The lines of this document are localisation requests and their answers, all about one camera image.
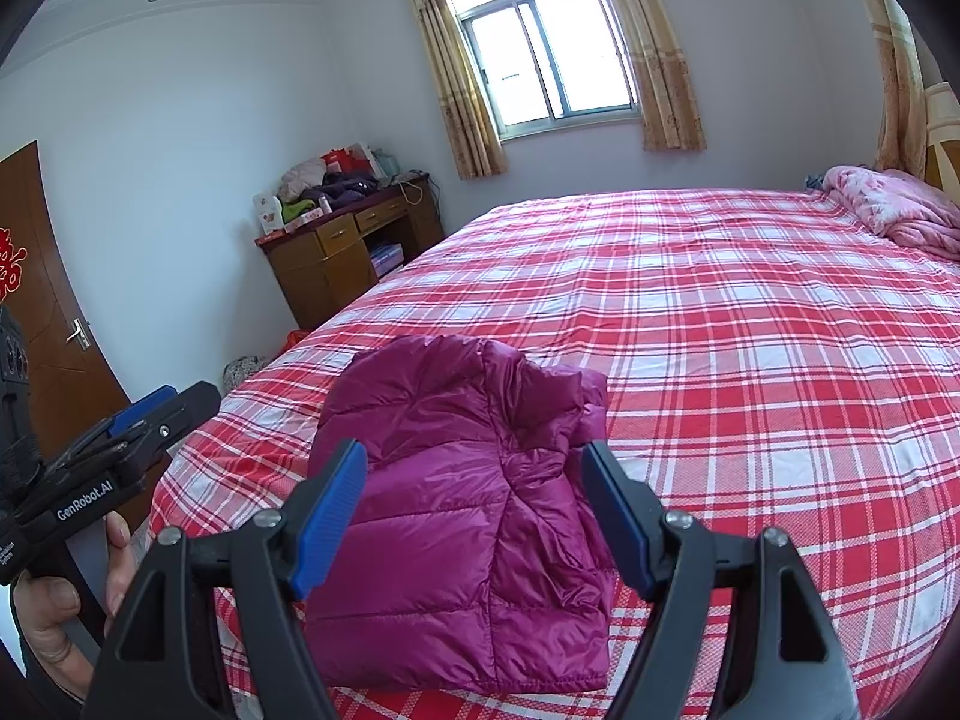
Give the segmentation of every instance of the wooden door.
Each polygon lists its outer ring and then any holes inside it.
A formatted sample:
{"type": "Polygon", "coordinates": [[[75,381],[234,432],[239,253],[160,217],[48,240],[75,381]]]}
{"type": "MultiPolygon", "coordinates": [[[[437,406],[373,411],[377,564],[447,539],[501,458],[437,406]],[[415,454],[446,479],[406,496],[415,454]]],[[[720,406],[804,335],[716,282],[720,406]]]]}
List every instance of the wooden door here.
{"type": "Polygon", "coordinates": [[[0,299],[27,341],[32,427],[40,451],[53,459],[84,430],[130,401],[80,313],[56,250],[36,143],[0,163],[0,269],[4,250],[13,253],[6,260],[6,278],[0,278],[0,299]],[[4,245],[3,230],[8,230],[10,247],[4,245]],[[20,256],[14,265],[11,259],[20,256]]]}

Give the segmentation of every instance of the blue gripper pad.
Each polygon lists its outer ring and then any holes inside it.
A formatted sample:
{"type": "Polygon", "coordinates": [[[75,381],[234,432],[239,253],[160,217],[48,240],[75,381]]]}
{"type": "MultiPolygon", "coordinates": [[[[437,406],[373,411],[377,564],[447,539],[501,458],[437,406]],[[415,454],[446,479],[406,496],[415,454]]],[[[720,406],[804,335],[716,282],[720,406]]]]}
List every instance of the blue gripper pad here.
{"type": "Polygon", "coordinates": [[[107,433],[110,437],[120,435],[133,423],[138,422],[153,409],[162,406],[173,397],[176,397],[176,390],[169,384],[162,386],[160,389],[155,389],[146,397],[139,399],[136,403],[115,415],[107,433]]]}
{"type": "Polygon", "coordinates": [[[605,442],[584,447],[582,466],[587,500],[620,576],[641,598],[656,600],[651,547],[662,549],[659,518],[664,509],[653,490],[627,477],[605,442]]]}
{"type": "Polygon", "coordinates": [[[296,534],[290,589],[298,600],[326,581],[367,480],[367,450],[350,440],[315,477],[296,486],[283,513],[296,534]]]}

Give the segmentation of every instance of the metal screw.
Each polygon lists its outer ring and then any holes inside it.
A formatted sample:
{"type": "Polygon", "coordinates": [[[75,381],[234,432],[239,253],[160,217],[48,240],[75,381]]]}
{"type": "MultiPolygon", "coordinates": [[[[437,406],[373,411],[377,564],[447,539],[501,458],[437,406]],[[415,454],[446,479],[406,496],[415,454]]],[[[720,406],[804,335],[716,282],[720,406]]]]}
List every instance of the metal screw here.
{"type": "Polygon", "coordinates": [[[763,537],[775,547],[785,547],[790,543],[790,536],[787,536],[786,531],[781,531],[780,528],[767,528],[763,532],[763,537]]]}
{"type": "Polygon", "coordinates": [[[671,528],[685,531],[693,524],[693,514],[684,512],[682,509],[670,509],[669,512],[664,514],[664,520],[671,528]]]}
{"type": "Polygon", "coordinates": [[[275,528],[282,518],[283,514],[276,509],[263,509],[262,512],[253,514],[253,524],[257,528],[275,528]]]}
{"type": "Polygon", "coordinates": [[[174,525],[168,525],[157,534],[157,543],[161,547],[172,547],[184,535],[184,531],[174,525]]]}

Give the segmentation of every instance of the window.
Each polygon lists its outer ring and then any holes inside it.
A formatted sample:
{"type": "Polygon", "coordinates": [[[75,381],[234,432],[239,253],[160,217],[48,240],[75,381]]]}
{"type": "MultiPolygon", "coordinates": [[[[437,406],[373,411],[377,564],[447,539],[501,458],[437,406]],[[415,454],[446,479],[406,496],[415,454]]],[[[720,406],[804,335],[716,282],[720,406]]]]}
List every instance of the window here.
{"type": "Polygon", "coordinates": [[[637,114],[608,0],[452,0],[501,137],[637,114]]]}

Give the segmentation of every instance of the wooden desk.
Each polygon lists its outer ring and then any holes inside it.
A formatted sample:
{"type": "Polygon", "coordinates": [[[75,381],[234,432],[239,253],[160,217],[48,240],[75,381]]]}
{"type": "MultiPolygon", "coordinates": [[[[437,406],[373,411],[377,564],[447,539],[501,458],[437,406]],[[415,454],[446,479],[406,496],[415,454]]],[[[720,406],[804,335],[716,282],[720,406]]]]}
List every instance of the wooden desk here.
{"type": "Polygon", "coordinates": [[[390,242],[410,263],[443,240],[427,176],[387,187],[261,245],[299,326],[313,330],[379,279],[370,252],[390,242]]]}

